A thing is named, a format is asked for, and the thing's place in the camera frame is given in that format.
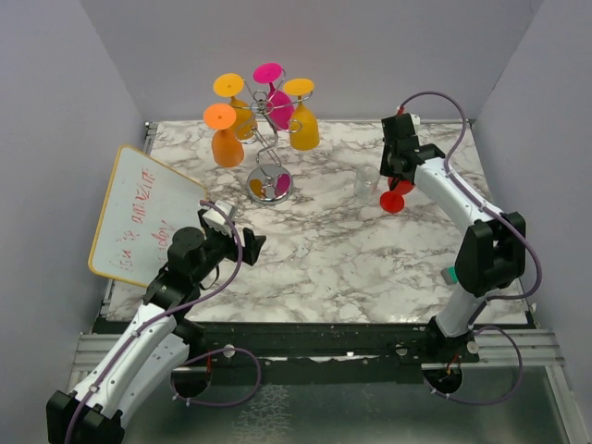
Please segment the clear wine glass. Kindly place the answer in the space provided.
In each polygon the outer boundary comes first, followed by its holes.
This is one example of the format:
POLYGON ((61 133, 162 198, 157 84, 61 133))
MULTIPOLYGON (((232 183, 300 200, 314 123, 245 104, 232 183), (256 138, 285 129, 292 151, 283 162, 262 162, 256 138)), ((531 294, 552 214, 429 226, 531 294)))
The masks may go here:
POLYGON ((354 195, 357 199, 370 199, 377 189, 379 171, 374 166, 360 166, 355 175, 354 195))

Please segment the red wine glass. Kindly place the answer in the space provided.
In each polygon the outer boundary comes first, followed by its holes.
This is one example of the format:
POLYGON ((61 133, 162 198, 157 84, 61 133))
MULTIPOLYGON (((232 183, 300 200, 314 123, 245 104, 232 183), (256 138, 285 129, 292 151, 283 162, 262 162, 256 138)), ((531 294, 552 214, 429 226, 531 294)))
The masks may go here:
POLYGON ((405 205, 403 196, 413 189, 414 185, 409 180, 389 178, 388 190, 379 199, 381 208, 388 213, 399 213, 405 205))

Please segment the chrome wine glass rack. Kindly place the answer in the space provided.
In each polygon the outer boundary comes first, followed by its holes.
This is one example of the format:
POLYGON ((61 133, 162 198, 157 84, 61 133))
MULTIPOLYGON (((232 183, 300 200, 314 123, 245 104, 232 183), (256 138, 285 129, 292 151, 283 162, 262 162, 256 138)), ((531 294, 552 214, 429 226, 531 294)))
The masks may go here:
MULTIPOLYGON (((284 92, 285 79, 282 83, 276 82, 276 86, 284 92)), ((264 90, 250 90, 251 102, 248 104, 254 113, 257 129, 251 139, 243 141, 247 144, 259 143, 261 148, 255 155, 256 167, 247 178, 246 191, 248 196, 257 204, 275 205, 288 200, 294 188, 291 173, 282 165, 276 153, 279 143, 279 134, 289 130, 278 129, 268 115, 267 96, 269 88, 264 90)), ((288 95, 294 109, 297 99, 288 95)))

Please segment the orange wine glass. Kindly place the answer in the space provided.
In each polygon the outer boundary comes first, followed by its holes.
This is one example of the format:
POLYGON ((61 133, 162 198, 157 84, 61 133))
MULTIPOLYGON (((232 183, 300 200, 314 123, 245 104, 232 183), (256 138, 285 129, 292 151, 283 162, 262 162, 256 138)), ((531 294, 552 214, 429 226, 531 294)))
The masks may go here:
POLYGON ((213 104, 203 112, 203 121, 215 131, 211 146, 215 162, 224 168, 238 166, 244 159, 244 150, 232 129, 236 112, 227 104, 213 104))

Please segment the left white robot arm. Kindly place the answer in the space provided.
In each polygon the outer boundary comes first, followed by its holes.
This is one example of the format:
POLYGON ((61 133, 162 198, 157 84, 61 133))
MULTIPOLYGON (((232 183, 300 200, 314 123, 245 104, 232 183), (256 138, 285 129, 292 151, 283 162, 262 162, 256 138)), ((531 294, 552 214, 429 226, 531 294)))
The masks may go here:
POLYGON ((47 402, 49 442, 122 442, 133 415, 172 370, 202 359, 203 333, 185 315, 223 260, 256 263, 266 238, 249 228, 243 237, 239 247, 212 228, 187 227, 173 235, 166 264, 116 344, 73 390, 57 391, 47 402))

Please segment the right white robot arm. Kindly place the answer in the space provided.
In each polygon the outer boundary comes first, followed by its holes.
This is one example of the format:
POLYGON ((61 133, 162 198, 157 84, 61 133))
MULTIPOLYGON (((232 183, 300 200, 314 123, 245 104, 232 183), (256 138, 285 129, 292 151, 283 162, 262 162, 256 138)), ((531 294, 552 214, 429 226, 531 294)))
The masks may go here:
POLYGON ((435 144, 422 145, 409 114, 381 120, 384 149, 380 174, 407 180, 444 211, 463 234, 454 271, 458 283, 445 308, 431 322, 438 331, 425 338, 426 354, 445 362, 459 348, 478 307, 496 290, 509 287, 525 269, 525 220, 489 204, 447 163, 435 144))

